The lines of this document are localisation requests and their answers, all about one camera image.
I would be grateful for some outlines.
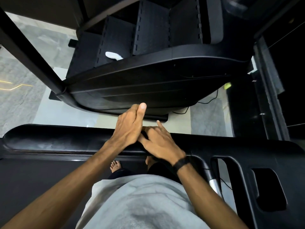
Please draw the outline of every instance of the person's left arm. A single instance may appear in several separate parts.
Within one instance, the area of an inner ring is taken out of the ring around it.
[[[118,117],[112,137],[83,165],[15,215],[2,229],[60,228],[69,219],[99,175],[125,147],[137,141],[146,104],[134,104]]]

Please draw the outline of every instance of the black wristband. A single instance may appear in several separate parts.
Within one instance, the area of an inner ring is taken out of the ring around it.
[[[190,160],[189,160],[189,158],[186,156],[186,157],[184,157],[184,158],[181,158],[179,161],[177,161],[174,165],[173,165],[173,169],[176,171],[176,173],[178,172],[178,170],[182,167],[182,166],[184,166],[184,165],[186,165],[186,164],[188,164],[188,163],[190,163]]]

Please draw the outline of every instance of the forearm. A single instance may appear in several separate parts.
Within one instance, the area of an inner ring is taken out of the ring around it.
[[[105,145],[83,165],[15,215],[5,228],[60,228],[74,212],[82,198],[120,153],[120,146]]]
[[[197,215],[211,229],[247,228],[191,164],[181,167],[177,174]]]

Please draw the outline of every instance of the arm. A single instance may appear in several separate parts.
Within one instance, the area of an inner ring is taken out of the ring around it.
[[[82,198],[125,147],[137,141],[146,104],[134,104],[118,117],[112,137],[84,164],[15,215],[2,229],[60,228]]]
[[[140,134],[138,141],[155,157],[174,165],[186,154],[176,145],[163,125],[159,121],[157,123],[158,127],[143,127],[148,140]],[[211,229],[247,229],[238,215],[214,192],[191,164],[182,166],[177,174],[197,215]]]

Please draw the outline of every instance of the black pants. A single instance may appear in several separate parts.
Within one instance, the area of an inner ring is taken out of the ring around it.
[[[177,183],[180,183],[179,178],[174,175],[164,164],[157,162],[153,164],[150,169],[147,171],[147,174],[159,175],[165,178],[169,178]],[[130,171],[129,169],[121,168],[114,171],[108,179],[116,179],[120,177],[126,177],[130,175],[136,175],[136,173]]]

